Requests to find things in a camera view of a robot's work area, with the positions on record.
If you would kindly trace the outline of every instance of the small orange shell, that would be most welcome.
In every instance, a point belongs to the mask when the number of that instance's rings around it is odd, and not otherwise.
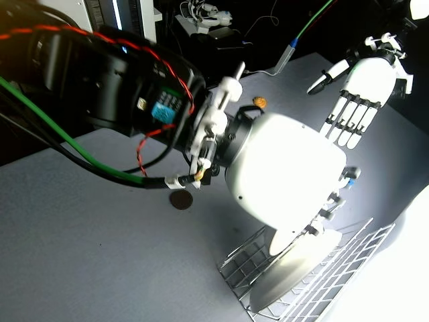
[[[267,100],[264,97],[258,96],[253,99],[253,104],[263,109],[267,106]]]

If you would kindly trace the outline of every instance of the wire dish rack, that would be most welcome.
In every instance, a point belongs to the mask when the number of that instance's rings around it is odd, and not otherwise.
[[[320,321],[395,227],[392,223],[365,235],[372,220],[338,229],[343,234],[339,246],[290,292],[258,313],[250,310],[251,285],[285,254],[269,255],[263,240],[265,228],[231,252],[219,271],[254,322]]]

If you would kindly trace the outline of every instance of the table surface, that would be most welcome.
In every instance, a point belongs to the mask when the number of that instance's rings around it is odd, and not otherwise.
[[[313,97],[306,88],[329,66],[312,54],[277,77],[248,76],[228,111],[264,96],[268,111],[319,129],[342,82]],[[79,142],[125,169],[135,166],[140,138],[102,129]],[[392,222],[428,182],[428,147],[427,136],[384,107],[346,151],[363,173],[332,225]],[[162,149],[150,140],[143,156]],[[177,171],[186,163],[172,152],[148,172]],[[250,321],[216,266],[261,223],[236,204],[222,174],[201,191],[191,188],[194,204],[185,211],[169,204],[170,191],[107,182],[53,150],[0,168],[0,183],[0,321]]]

